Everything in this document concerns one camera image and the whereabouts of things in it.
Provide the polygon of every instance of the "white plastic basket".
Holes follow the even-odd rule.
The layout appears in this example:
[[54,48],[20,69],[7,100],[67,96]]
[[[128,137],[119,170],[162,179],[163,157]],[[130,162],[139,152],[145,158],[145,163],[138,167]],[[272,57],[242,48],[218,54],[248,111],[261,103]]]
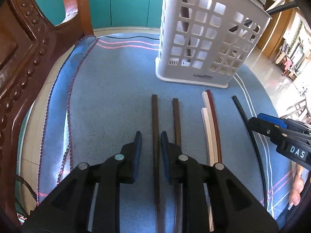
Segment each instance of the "white plastic basket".
[[156,76],[226,88],[270,19],[251,0],[163,0]]

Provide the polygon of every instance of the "teal cabinet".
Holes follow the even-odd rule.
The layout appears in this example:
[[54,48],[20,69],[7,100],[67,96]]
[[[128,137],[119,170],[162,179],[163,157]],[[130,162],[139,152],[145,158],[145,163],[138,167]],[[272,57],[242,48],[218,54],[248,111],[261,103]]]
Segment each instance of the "teal cabinet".
[[35,0],[43,14],[53,25],[61,24],[65,19],[63,0]]
[[150,0],[148,24],[150,28],[160,28],[162,15],[162,0]]
[[110,0],[89,0],[94,29],[111,27]]
[[148,10],[149,0],[111,0],[111,25],[146,27]]

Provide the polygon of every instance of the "black cable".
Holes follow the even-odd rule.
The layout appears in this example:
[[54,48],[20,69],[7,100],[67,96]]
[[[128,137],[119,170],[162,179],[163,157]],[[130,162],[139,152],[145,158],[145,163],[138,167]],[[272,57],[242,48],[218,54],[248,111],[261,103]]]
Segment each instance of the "black cable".
[[105,37],[116,38],[116,39],[130,39],[130,38],[136,38],[136,37],[144,37],[144,38],[153,39],[153,40],[160,40],[159,38],[146,37],[146,36],[135,36],[135,37],[111,37],[111,36],[105,36]]
[[261,181],[262,181],[262,189],[263,189],[263,202],[264,202],[264,207],[265,209],[267,210],[268,208],[268,205],[267,205],[267,184],[266,184],[266,177],[265,177],[265,171],[263,169],[263,163],[262,163],[262,160],[261,160],[261,157],[260,157],[260,153],[259,153],[259,148],[258,148],[258,145],[257,145],[257,142],[256,142],[256,139],[255,139],[255,136],[254,136],[254,133],[252,130],[250,130],[247,126],[248,124],[248,118],[238,100],[238,98],[234,95],[232,97],[232,100],[236,106],[236,108],[238,109],[238,112],[240,113],[240,116],[242,117],[243,119],[243,122],[246,126],[246,129],[248,131],[248,134],[251,138],[251,141],[252,141],[252,144],[254,146],[254,149],[255,149],[255,153],[256,153],[256,157],[257,157],[257,160],[258,160],[258,165],[259,165],[259,170],[260,170],[260,175],[261,175]]
[[30,191],[32,197],[35,199],[35,201],[37,202],[37,194],[35,193],[35,191],[32,189],[32,187],[28,184],[28,182],[26,180],[24,180],[23,177],[19,176],[18,174],[15,175],[15,180],[20,182],[21,184],[24,184],[28,190]]
[[29,215],[28,215],[28,213],[26,212],[26,210],[23,208],[23,206],[20,204],[20,202],[18,201],[18,199],[15,197],[15,202],[18,204],[18,206],[21,208],[21,210],[22,210],[22,213],[23,213],[23,215],[22,216],[24,216],[24,217],[29,217]]

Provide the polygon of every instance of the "chair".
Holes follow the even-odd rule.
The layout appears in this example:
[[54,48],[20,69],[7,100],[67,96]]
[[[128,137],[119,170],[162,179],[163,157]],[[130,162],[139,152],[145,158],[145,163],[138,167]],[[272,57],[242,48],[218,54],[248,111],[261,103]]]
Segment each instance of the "chair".
[[55,61],[79,39],[93,35],[88,0],[63,0],[65,20],[53,26],[35,0],[0,6],[0,206],[19,226],[15,172],[21,123]]

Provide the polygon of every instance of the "tile floor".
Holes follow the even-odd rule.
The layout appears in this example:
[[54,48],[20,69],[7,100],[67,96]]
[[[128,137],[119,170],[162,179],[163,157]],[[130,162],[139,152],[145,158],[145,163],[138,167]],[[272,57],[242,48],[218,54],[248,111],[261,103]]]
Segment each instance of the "tile floor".
[[[154,33],[159,34],[159,29],[149,28],[106,28],[95,30],[96,37],[109,35],[113,33]],[[49,76],[46,79],[29,117],[27,125],[24,145],[22,148],[21,175],[32,186],[33,190],[37,189],[37,175],[39,164],[39,152],[41,145],[42,130],[45,120],[45,112],[48,101],[49,92],[55,77],[67,56],[72,51],[70,48],[63,56],[61,56]],[[270,60],[261,54],[256,47],[246,59],[245,64],[254,72],[260,82],[263,84],[273,105],[279,116],[285,114],[285,110],[298,102],[301,96],[298,94],[293,82],[282,76],[281,71]],[[35,208],[36,202],[30,195],[30,192],[22,186],[23,205],[27,212]]]

